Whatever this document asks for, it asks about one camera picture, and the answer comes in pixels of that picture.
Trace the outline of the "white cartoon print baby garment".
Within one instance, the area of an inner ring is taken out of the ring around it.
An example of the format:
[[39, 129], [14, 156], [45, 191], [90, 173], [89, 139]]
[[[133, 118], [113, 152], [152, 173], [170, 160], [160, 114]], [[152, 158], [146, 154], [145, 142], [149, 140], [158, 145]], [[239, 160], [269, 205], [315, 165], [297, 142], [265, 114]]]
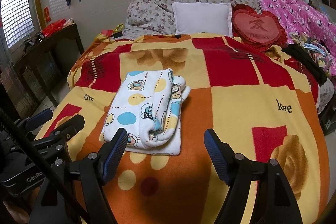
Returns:
[[179, 155], [182, 104], [190, 90], [171, 68], [127, 73], [105, 117], [100, 141], [111, 141], [124, 128], [129, 152]]

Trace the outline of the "colourful clothes pile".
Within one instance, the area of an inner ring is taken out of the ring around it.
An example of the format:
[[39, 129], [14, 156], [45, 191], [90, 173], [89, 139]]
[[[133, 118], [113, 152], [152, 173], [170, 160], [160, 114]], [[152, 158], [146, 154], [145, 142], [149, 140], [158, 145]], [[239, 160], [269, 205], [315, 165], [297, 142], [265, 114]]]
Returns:
[[335, 77], [335, 57], [326, 46], [304, 33], [290, 32], [289, 37], [314, 60], [328, 77]]

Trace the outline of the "red yellow orange fleece blanket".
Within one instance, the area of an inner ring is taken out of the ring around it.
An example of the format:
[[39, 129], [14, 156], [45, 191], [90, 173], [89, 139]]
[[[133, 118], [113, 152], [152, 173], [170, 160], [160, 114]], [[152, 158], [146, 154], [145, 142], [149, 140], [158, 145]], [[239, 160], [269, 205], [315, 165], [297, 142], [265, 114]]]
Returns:
[[151, 156], [126, 152], [104, 188], [118, 223], [213, 223], [228, 187], [219, 180], [204, 145], [213, 129], [248, 159], [276, 159], [304, 223], [327, 206], [329, 159], [306, 75], [214, 34], [96, 39], [68, 75], [70, 92], [40, 132], [76, 114], [84, 128], [68, 142], [73, 160], [101, 147], [103, 124], [126, 74], [171, 68], [191, 91], [182, 104], [181, 152]]

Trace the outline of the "red bag on table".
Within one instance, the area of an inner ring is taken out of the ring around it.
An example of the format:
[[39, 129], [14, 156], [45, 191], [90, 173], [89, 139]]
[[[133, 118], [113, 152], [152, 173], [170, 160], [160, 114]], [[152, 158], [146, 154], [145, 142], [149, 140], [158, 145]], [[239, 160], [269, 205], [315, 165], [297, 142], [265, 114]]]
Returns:
[[49, 37], [55, 32], [62, 30], [65, 23], [66, 23], [66, 20], [64, 18], [59, 19], [56, 22], [53, 22], [49, 24], [48, 26], [46, 26], [46, 28], [44, 28], [41, 33], [44, 37]]

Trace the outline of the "window with white blinds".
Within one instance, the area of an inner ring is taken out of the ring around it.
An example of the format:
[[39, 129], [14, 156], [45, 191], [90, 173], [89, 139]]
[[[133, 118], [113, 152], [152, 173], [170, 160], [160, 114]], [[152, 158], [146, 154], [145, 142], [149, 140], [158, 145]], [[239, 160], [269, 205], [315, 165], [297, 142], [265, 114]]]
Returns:
[[40, 31], [35, 0], [1, 0], [5, 47], [10, 53], [21, 53], [23, 42]]

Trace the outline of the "black garment on bed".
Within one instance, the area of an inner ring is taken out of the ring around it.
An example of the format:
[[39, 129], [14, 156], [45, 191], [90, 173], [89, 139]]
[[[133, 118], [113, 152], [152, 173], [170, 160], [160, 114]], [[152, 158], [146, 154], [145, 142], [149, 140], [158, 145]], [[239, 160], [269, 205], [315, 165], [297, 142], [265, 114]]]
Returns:
[[315, 63], [315, 61], [298, 44], [289, 44], [282, 49], [283, 52], [293, 57], [306, 67], [319, 86], [327, 81], [325, 72]]

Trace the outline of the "grey floral quilt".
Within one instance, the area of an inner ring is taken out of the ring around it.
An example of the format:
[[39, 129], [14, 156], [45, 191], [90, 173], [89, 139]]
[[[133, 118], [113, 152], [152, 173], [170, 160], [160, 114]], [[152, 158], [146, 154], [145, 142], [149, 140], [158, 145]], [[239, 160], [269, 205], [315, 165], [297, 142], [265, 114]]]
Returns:
[[127, 8], [123, 39], [134, 40], [141, 35], [172, 35], [175, 33], [172, 3], [231, 3], [248, 5], [258, 14], [259, 0], [135, 0]]

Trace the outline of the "red heart cushion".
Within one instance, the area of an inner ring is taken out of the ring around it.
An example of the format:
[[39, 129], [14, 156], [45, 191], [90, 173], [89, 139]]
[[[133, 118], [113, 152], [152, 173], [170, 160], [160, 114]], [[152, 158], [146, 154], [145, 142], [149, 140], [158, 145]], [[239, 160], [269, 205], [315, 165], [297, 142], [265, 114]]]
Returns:
[[287, 36], [278, 18], [269, 11], [258, 14], [252, 7], [238, 4], [232, 8], [233, 36], [258, 52], [273, 45], [285, 47]]

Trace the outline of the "white square pillow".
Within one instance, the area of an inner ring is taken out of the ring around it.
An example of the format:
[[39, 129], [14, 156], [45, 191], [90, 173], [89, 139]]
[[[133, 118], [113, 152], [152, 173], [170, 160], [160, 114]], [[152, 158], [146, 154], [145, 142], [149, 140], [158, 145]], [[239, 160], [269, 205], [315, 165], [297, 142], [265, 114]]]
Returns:
[[232, 5], [230, 3], [172, 4], [177, 35], [211, 33], [231, 37]]

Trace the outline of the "pink patterned quilt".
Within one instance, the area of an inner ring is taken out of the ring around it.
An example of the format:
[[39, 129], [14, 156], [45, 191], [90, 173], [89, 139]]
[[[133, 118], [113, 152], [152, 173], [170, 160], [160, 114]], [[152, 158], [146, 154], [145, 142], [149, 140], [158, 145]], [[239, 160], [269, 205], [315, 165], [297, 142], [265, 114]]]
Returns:
[[302, 0], [259, 0], [262, 11], [274, 14], [286, 33], [304, 33], [322, 40], [332, 58], [330, 75], [335, 76], [335, 24]]

